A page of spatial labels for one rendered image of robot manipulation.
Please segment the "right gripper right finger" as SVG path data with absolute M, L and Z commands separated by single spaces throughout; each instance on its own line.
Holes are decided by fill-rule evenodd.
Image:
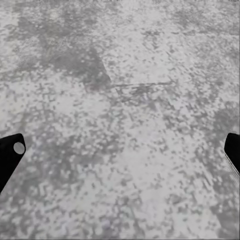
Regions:
M 226 137 L 224 151 L 240 173 L 240 135 L 229 133 Z

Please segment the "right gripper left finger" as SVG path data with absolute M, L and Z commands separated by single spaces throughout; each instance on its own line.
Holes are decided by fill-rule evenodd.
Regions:
M 0 138 L 0 193 L 26 153 L 22 133 Z

